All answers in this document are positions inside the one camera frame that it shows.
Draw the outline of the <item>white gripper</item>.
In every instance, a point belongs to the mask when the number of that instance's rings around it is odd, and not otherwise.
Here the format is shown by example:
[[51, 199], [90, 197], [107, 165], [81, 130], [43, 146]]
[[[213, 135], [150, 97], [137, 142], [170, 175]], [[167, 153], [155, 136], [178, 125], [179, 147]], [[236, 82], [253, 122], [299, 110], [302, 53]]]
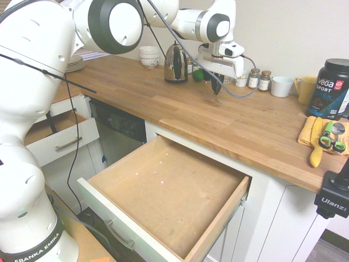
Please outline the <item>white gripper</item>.
[[217, 95], [217, 87], [218, 93], [222, 88], [224, 76], [238, 78], [242, 76], [244, 70], [244, 58], [242, 56], [235, 58], [216, 58], [208, 51], [201, 51], [197, 61], [201, 64], [202, 68], [214, 72], [214, 76], [211, 77], [211, 86], [215, 95]]

